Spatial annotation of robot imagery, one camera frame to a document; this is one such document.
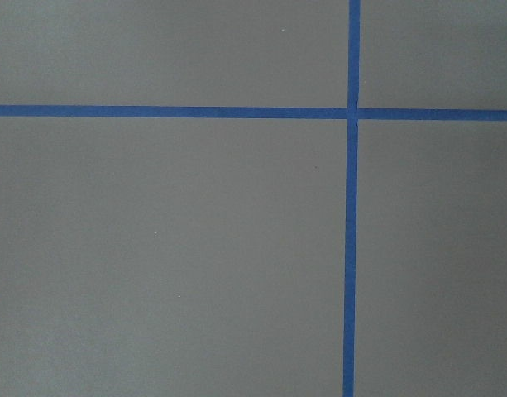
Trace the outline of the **blue tape line crosswise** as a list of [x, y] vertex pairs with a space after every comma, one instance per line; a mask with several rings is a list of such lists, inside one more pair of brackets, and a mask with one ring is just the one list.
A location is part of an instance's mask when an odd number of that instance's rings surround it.
[[263, 108], [99, 105], [0, 105], [0, 117], [135, 117], [507, 122], [507, 110], [431, 108]]

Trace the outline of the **brown paper table cover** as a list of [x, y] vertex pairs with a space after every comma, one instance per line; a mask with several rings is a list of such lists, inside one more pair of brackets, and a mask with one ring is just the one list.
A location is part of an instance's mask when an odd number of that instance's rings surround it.
[[[348, 14], [0, 1], [0, 105], [347, 109]], [[507, 110], [507, 1], [361, 1], [358, 107]], [[507, 396], [507, 122], [358, 125], [353, 396]], [[0, 396], [343, 396], [346, 144], [0, 117]]]

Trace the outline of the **blue tape line lengthwise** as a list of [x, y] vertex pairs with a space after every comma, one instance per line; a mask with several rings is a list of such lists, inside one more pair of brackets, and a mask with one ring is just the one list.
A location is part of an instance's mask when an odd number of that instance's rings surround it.
[[351, 0], [348, 14], [346, 221], [343, 307], [342, 395], [355, 394], [356, 238], [358, 195], [358, 104], [360, 90], [361, 2]]

